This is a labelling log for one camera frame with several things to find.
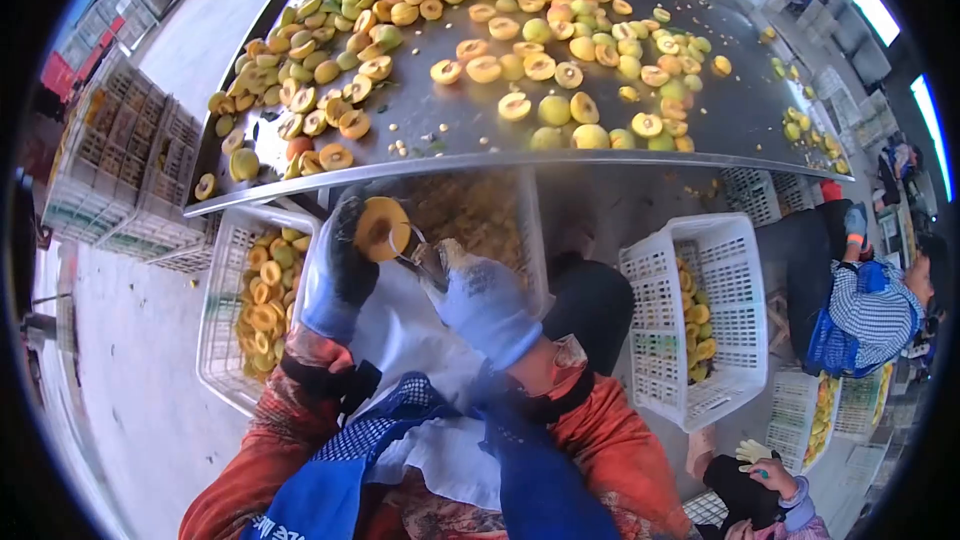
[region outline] blue glove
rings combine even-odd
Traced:
[[[303,325],[343,346],[354,339],[360,308],[374,292],[380,274],[380,266],[354,246],[365,195],[364,187],[349,187],[326,222],[327,237],[321,243],[326,275],[300,314]]]
[[[863,204],[851,205],[846,209],[843,217],[843,225],[846,229],[846,243],[848,245],[858,245],[860,248],[867,246],[867,217],[864,214]]]
[[[437,315],[475,350],[486,355],[495,370],[523,357],[544,331],[526,310],[517,274],[505,264],[466,252],[455,239],[437,245],[446,274],[446,294],[423,284]]]

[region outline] blue checkered shirt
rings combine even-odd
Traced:
[[[910,311],[923,320],[924,307],[917,295],[904,285],[904,272],[888,267],[889,283],[879,292],[859,292],[857,273],[833,262],[833,294],[830,294],[830,318],[860,343],[856,366],[867,367],[894,359],[913,340]]]

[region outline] black pants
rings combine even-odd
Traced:
[[[890,170],[890,163],[881,154],[876,157],[876,171],[880,175],[880,181],[883,182],[883,205],[899,205],[900,189],[897,187],[897,180],[894,178],[894,172]]]
[[[703,484],[717,493],[729,514],[719,529],[714,525],[698,524],[697,530],[703,540],[723,540],[730,526],[745,519],[751,520],[754,530],[763,530],[784,521],[786,509],[778,503],[780,493],[766,489],[760,482],[750,479],[750,474],[739,471],[743,464],[732,456],[720,454],[706,466]]]
[[[547,263],[550,294],[557,302],[543,318],[543,335],[558,341],[577,337],[590,369],[609,376],[634,316],[634,291],[616,269],[576,253]]]
[[[831,259],[841,261],[847,250],[843,220],[852,205],[847,198],[831,200],[756,230],[763,265],[786,268],[790,343],[801,361],[807,357],[817,317],[831,292]]]

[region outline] worker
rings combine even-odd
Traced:
[[[287,335],[239,453],[187,509],[179,537],[696,538],[664,448],[620,383],[592,371],[575,335],[545,337],[510,269],[450,239],[438,246],[448,290],[427,295],[439,319],[485,357],[469,391],[485,421],[480,448],[500,468],[500,509],[433,494],[416,470],[398,485],[366,483],[392,440],[465,415],[410,372],[338,425],[377,379],[351,353],[380,276],[354,247],[364,197],[345,192],[325,224],[326,273]],[[558,305],[570,309],[562,296]],[[591,308],[581,309],[586,321]]]
[[[690,434],[686,471],[726,506],[718,528],[697,524],[703,540],[830,540],[810,498],[810,483],[787,472],[780,456],[756,440],[736,458],[716,451],[714,424]]]
[[[904,272],[875,257],[863,205],[839,196],[756,230],[764,269],[785,265],[787,319],[794,354],[807,373],[863,377],[894,359],[927,320],[935,287],[946,272],[942,237],[918,238]]]
[[[898,181],[906,184],[910,176],[924,170],[924,153],[913,144],[908,144],[903,133],[891,139],[876,157],[876,177],[883,184],[873,193],[873,212],[880,213],[884,207],[901,203]]]

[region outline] hand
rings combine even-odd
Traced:
[[[380,274],[380,266],[354,246],[367,191],[359,185],[347,188],[323,225],[323,268],[300,315],[307,328],[342,345],[354,339],[360,308],[374,292]]]
[[[843,217],[846,229],[846,242],[850,245],[865,246],[867,240],[867,218],[863,216],[861,205],[851,205]]]
[[[784,463],[776,458],[762,458],[750,466],[750,479],[759,482],[763,487],[779,492],[781,498],[789,501],[797,494],[797,480],[784,467]]]
[[[736,449],[736,460],[738,462],[747,462],[749,465],[740,465],[740,471],[742,473],[747,473],[750,470],[750,465],[758,462],[761,459],[773,459],[774,453],[770,451],[767,447],[763,446],[757,440],[740,440],[740,446]]]
[[[724,540],[754,540],[754,524],[749,519],[738,521],[726,531]]]
[[[441,240],[437,252],[448,283],[446,294],[431,282],[421,285],[439,318],[486,355],[493,369],[515,364],[544,330],[526,311],[517,274],[501,262],[465,251],[455,239]]]

